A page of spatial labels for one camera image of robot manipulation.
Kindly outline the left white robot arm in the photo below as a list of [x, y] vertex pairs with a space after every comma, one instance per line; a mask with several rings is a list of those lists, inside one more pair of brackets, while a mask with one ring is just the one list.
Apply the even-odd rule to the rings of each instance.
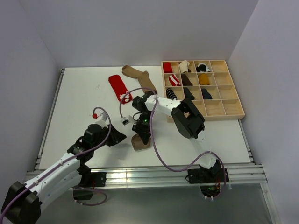
[[43, 210], [68, 189], [86, 186], [91, 170], [85, 165], [102, 146], [114, 146], [126, 135], [112, 125], [91, 124], [62, 158], [25, 183], [15, 182], [7, 192], [0, 219], [14, 224], [34, 224]]

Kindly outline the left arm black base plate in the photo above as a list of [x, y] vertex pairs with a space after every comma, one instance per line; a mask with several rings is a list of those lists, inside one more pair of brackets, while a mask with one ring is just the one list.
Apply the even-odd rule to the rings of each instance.
[[[107, 172], [89, 172], [84, 174], [80, 183], [75, 185], [73, 189], [73, 199], [76, 203], [85, 206], [95, 206], [103, 204], [107, 200], [105, 193], [99, 192], [97, 187], [105, 187], [107, 180]], [[103, 201], [96, 204], [88, 204], [85, 201], [90, 200], [95, 194], [102, 194], [104, 196]]]

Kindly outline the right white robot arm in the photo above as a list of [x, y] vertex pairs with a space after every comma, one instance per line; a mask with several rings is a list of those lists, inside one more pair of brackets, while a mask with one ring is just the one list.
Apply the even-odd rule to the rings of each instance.
[[[219, 156], [210, 150], [204, 139], [205, 119], [194, 103], [185, 98], [182, 101], [162, 98], [147, 92], [142, 97], [135, 97], [132, 106], [139, 111], [140, 116], [132, 127], [142, 145], [152, 142], [154, 151], [165, 168], [172, 172], [188, 172], [189, 183], [224, 183], [228, 175]], [[178, 132], [185, 138], [195, 140], [195, 147], [203, 152], [190, 165], [183, 169], [169, 167], [160, 156], [153, 134], [154, 112], [171, 116]]]

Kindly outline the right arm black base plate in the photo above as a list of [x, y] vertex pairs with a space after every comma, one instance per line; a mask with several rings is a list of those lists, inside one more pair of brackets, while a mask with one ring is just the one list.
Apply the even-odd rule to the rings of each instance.
[[199, 168], [192, 168], [187, 170], [185, 180], [189, 184], [200, 184], [200, 191], [205, 199], [214, 200], [220, 195], [229, 182], [228, 171], [222, 166], [219, 159], [209, 169], [200, 166]]

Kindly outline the navy blue patterned sock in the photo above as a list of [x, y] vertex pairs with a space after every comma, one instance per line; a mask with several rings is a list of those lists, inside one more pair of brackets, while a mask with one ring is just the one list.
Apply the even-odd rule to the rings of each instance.
[[202, 88], [201, 92], [202, 92], [202, 96], [203, 96], [204, 100], [212, 100], [213, 99], [212, 95], [207, 91], [207, 89]]

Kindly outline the brown sock with striped cuff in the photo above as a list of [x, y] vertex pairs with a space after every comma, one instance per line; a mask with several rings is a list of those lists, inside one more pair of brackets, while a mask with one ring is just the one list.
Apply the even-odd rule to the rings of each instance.
[[132, 136], [131, 144], [135, 151], [140, 151], [140, 150], [150, 148], [150, 141], [147, 144], [144, 144], [141, 137], [138, 134]]

